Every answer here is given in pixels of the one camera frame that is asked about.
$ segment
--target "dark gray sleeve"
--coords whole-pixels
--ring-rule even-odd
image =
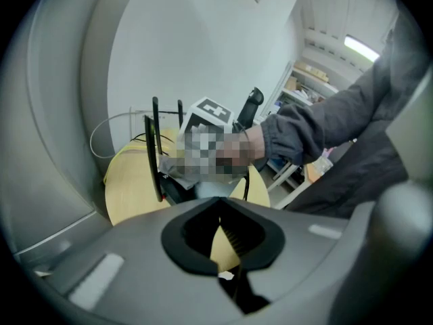
[[[295,165],[311,163],[324,148],[358,137],[390,90],[388,43],[380,58],[347,90],[309,107],[284,106],[261,127],[267,158],[286,158]]]

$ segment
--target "fluorescent light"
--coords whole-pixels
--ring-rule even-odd
[[[379,54],[377,54],[374,50],[372,50],[370,47],[364,45],[362,42],[359,42],[358,40],[354,39],[351,36],[346,36],[346,38],[344,39],[344,44],[347,47],[358,52],[362,56],[365,56],[371,62],[374,62],[376,59],[379,58]]]

